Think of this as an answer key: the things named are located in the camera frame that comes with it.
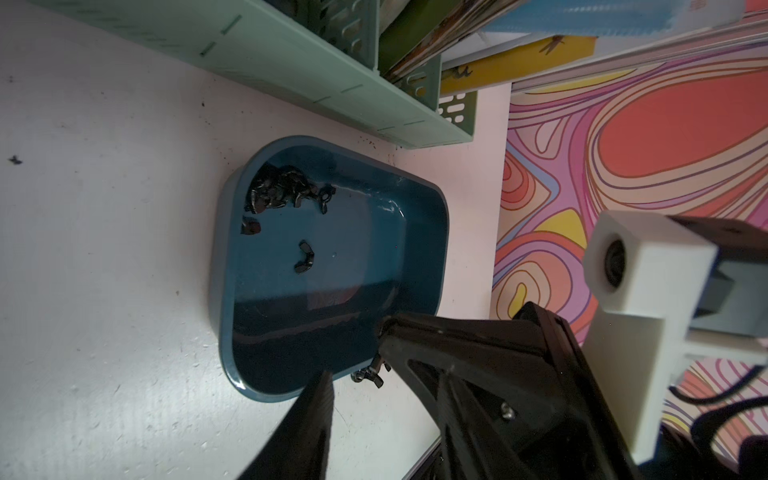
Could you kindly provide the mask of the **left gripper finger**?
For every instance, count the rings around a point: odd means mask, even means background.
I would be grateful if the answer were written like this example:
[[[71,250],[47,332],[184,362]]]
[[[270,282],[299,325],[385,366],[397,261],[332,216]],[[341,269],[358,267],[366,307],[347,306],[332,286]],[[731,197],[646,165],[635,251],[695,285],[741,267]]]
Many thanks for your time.
[[[324,479],[334,390],[328,371],[312,377],[241,479]]]

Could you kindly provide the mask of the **teal plastic storage tray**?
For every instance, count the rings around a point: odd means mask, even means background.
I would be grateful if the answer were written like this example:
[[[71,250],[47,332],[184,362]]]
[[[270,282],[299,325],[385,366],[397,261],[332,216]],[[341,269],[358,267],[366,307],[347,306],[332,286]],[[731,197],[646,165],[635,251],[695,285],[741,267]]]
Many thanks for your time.
[[[246,191],[265,163],[333,185],[327,213],[314,201],[246,212]],[[448,239],[437,185],[315,137],[267,144],[218,200],[209,317],[225,377],[245,397],[274,403],[296,397],[320,371],[341,378],[366,367],[383,317],[437,312]],[[301,240],[314,265],[296,274]]]

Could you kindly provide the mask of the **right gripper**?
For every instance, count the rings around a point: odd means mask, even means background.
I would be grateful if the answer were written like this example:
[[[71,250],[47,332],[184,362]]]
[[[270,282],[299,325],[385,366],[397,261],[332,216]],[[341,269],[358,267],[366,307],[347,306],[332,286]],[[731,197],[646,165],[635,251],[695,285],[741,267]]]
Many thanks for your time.
[[[442,479],[637,479],[640,471],[561,317],[397,313],[378,353],[440,431]]]

